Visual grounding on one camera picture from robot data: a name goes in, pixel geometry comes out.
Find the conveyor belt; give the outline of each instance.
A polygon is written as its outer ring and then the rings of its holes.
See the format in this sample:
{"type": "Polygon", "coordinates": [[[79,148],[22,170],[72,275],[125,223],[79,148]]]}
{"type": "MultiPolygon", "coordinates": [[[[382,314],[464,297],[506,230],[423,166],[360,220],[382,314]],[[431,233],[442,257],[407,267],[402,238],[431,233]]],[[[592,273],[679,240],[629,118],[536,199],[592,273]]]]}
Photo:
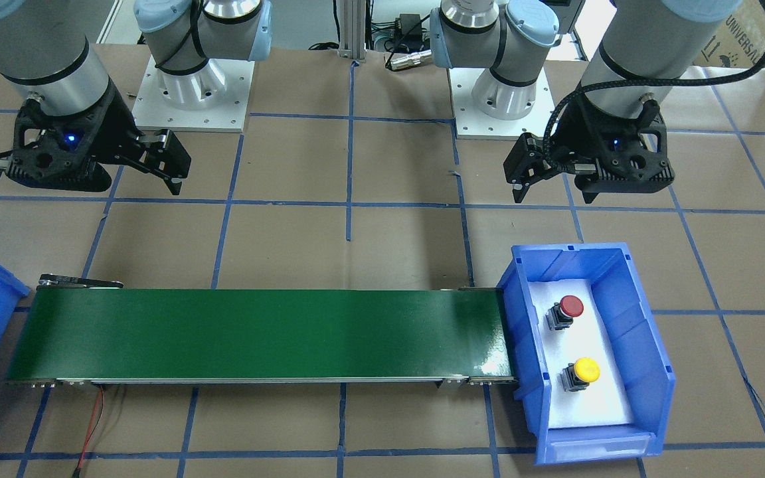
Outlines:
{"type": "Polygon", "coordinates": [[[512,380],[495,290],[37,291],[9,380],[512,380]]]}

